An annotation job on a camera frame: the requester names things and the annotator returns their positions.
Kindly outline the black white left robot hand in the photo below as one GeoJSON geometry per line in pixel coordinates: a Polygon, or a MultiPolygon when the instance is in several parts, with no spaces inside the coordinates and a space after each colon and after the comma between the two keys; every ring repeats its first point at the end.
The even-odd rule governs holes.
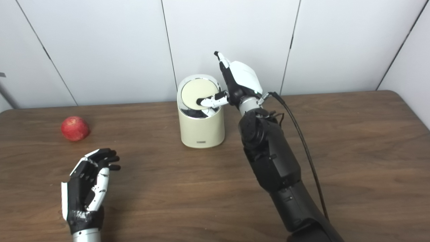
{"type": "Polygon", "coordinates": [[[119,171],[120,158],[115,150],[102,148],[87,153],[62,182],[61,208],[74,241],[99,241],[103,227],[103,200],[111,171],[119,171]]]}

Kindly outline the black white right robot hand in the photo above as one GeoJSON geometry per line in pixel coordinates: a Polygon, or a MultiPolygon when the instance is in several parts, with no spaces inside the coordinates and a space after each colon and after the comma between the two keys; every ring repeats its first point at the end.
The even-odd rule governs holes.
{"type": "Polygon", "coordinates": [[[230,62],[221,52],[215,51],[219,67],[227,85],[227,90],[220,91],[206,98],[198,98],[196,104],[203,107],[218,107],[226,104],[239,107],[244,98],[253,97],[259,100],[263,95],[255,71],[246,64],[230,62]]]}

